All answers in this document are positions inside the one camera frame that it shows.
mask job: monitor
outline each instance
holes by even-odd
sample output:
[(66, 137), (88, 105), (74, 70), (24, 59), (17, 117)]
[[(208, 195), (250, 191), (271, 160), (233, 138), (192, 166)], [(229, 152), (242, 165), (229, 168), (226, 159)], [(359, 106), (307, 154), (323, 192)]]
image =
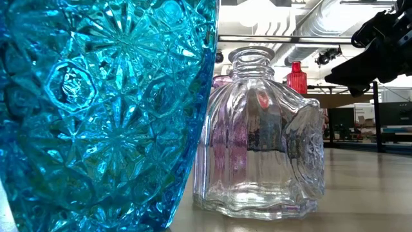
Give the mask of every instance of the monitor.
[(328, 116), (334, 126), (343, 125), (344, 128), (355, 127), (355, 108), (330, 109)]
[(379, 103), (381, 126), (412, 125), (412, 102)]

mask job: shelf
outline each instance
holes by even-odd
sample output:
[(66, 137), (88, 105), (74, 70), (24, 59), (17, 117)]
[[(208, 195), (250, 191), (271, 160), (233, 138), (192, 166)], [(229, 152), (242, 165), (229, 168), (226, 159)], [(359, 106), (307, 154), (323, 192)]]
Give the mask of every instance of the shelf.
[(372, 94), (362, 95), (360, 97), (352, 97), (349, 94), (302, 94), (302, 96), (317, 99), (323, 109), (332, 109), (353, 103), (369, 102), (369, 100), (373, 99)]

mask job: blue glass vase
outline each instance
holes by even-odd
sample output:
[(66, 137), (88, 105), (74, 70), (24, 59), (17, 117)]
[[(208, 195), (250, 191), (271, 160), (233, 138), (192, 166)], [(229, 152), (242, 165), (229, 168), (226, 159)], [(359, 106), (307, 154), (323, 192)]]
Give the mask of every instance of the blue glass vase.
[(217, 0), (0, 3), (0, 177), (19, 231), (159, 231), (211, 89)]

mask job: desk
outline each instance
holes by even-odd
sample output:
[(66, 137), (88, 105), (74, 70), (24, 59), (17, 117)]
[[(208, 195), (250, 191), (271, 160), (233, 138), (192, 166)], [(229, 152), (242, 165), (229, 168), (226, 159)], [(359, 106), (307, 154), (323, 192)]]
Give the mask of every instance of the desk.
[(411, 132), (382, 132), (382, 142), (412, 142)]
[(317, 99), (322, 109), (333, 109), (358, 102), (369, 102), (373, 95), (352, 97), (350, 94), (302, 94), (305, 98)]
[[(326, 194), (304, 220), (229, 218), (192, 205), (189, 179), (168, 232), (411, 232), (412, 158), (325, 150)], [(12, 228), (0, 191), (0, 231)]]

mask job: pink glass bottle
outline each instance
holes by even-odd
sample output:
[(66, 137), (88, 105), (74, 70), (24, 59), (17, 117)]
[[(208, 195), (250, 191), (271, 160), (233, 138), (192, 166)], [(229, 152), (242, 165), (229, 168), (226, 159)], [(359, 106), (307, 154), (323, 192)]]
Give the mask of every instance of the pink glass bottle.
[(224, 86), (227, 83), (231, 83), (231, 82), (232, 82), (232, 79), (229, 77), (229, 75), (217, 75), (213, 77), (212, 87), (219, 88), (220, 86)]
[(287, 75), (288, 87), (294, 89), (300, 94), (308, 93), (308, 81), (306, 73), (302, 72), (301, 62), (292, 63), (292, 72)]

